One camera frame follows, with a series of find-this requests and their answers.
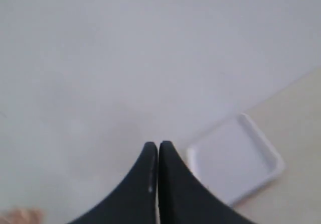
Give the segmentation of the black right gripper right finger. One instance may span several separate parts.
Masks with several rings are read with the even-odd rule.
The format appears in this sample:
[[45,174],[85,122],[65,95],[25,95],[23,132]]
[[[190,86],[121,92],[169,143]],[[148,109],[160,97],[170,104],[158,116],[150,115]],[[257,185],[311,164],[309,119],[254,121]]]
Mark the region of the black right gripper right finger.
[[159,146],[158,207],[161,223],[253,223],[211,194],[170,141]]

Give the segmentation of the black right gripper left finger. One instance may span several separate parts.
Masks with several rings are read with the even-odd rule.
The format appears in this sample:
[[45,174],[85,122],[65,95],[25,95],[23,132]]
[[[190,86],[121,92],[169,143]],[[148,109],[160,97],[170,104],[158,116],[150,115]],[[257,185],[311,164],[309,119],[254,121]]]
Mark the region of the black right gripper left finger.
[[157,167],[157,146],[153,142],[147,142],[135,164],[117,187],[71,223],[156,223]]

